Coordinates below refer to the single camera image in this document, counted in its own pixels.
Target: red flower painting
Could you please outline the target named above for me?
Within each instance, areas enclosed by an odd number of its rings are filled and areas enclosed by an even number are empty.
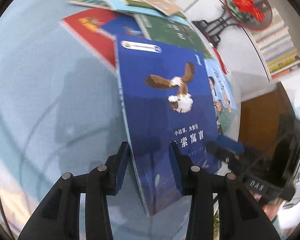
[[[263,12],[259,8],[254,6],[255,4],[252,0],[232,0],[232,1],[241,12],[251,13],[257,21],[262,23],[263,20],[265,19],[265,15],[263,14]]]
[[[259,22],[263,22],[265,19],[265,15],[259,8],[253,8],[252,15],[255,17],[255,19]]]
[[[254,2],[252,0],[233,0],[235,6],[243,13],[252,13]]]

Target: cartoon character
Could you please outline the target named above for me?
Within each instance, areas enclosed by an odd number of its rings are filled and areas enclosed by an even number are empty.
[[[85,18],[80,18],[79,21],[81,24],[86,27],[88,30],[92,32],[97,32],[99,26],[101,26],[104,22],[100,22],[97,18],[95,17],[85,17]]]
[[[194,64],[192,62],[186,63],[185,74],[183,77],[173,77],[171,80],[162,78],[157,75],[149,75],[146,78],[146,85],[156,89],[172,89],[179,87],[176,96],[169,96],[168,101],[171,103],[171,109],[178,113],[187,113],[191,110],[193,100],[188,93],[189,83],[194,77]]]
[[[231,110],[231,107],[230,107],[230,100],[228,100],[228,97],[227,97],[227,95],[226,95],[225,92],[223,92],[223,98],[224,98],[224,100],[226,101],[226,105],[227,105],[227,107],[228,107],[229,113],[231,113],[232,110]]]
[[[132,36],[136,36],[138,38],[143,38],[142,31],[135,31],[130,27],[125,27],[126,33]]]
[[[215,90],[215,84],[216,84],[216,82],[214,81],[214,78],[211,77],[211,76],[208,77],[208,79],[209,79],[209,85],[210,85],[210,89],[211,89],[213,101],[215,101],[216,98],[217,98],[217,92]]]

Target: publisher logo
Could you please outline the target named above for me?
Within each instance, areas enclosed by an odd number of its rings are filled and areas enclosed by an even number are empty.
[[[126,49],[136,49],[136,50],[143,50],[143,51],[149,51],[149,52],[155,52],[155,53],[162,52],[162,50],[159,46],[147,44],[147,43],[121,41],[121,45]]]
[[[123,41],[122,46],[124,46],[127,49],[129,49],[131,47],[128,41]]]

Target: red tassel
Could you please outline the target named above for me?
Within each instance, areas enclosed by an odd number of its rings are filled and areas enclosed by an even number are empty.
[[[227,68],[225,66],[225,64],[223,64],[223,61],[221,59],[221,56],[219,54],[219,52],[217,51],[217,49],[215,47],[212,47],[214,52],[216,53],[217,57],[218,57],[218,60],[219,60],[219,63],[220,63],[220,66],[221,66],[221,69],[222,69],[222,72],[227,75],[228,74],[228,71],[227,71]]]

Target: blue book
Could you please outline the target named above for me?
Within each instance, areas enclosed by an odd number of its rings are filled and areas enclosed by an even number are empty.
[[[138,38],[144,38],[136,20],[128,15],[119,15],[117,18],[103,24],[101,29],[112,36],[128,34]]]
[[[232,96],[231,85],[215,60],[205,59],[204,64],[215,106],[218,134],[227,134],[234,117],[238,113]]]
[[[138,6],[131,6],[124,3],[122,0],[105,0],[115,11],[119,12],[129,12],[129,13],[138,13],[138,14],[145,14],[150,16],[156,16],[160,18],[165,18],[171,20],[173,22],[181,23],[185,26],[189,26],[190,24],[183,18],[173,15],[173,16],[165,16],[161,12],[157,11],[156,9],[149,9],[144,7]]]
[[[215,106],[202,53],[132,36],[116,42],[133,164],[144,206],[154,215],[181,198],[168,156],[171,141],[208,172],[220,168],[205,151],[218,136]]]

